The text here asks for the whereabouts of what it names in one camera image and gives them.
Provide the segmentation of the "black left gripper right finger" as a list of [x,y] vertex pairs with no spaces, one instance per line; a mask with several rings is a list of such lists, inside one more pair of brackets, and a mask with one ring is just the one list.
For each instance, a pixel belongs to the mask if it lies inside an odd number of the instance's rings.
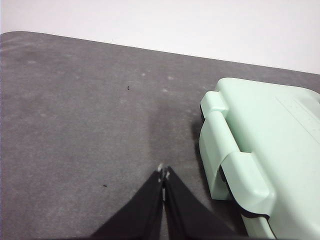
[[170,235],[236,235],[209,211],[169,166],[165,170],[165,211]]

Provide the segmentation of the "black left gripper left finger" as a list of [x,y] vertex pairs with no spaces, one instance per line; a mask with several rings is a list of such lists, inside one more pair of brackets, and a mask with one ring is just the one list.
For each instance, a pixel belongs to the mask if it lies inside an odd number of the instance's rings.
[[164,168],[160,164],[131,200],[94,235],[158,235],[163,212]]

